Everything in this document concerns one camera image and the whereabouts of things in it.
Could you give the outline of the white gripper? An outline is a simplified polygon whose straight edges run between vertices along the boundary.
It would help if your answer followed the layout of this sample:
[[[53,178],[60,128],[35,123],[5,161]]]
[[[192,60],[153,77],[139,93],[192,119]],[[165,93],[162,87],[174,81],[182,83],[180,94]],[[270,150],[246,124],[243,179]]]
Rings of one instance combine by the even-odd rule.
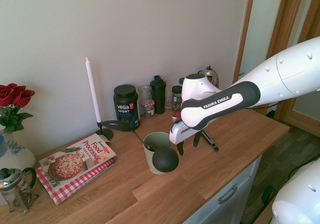
[[[184,140],[194,135],[193,146],[196,148],[201,138],[200,130],[196,130],[186,126],[182,120],[174,123],[170,129],[169,140],[177,145],[178,153],[184,155]]]

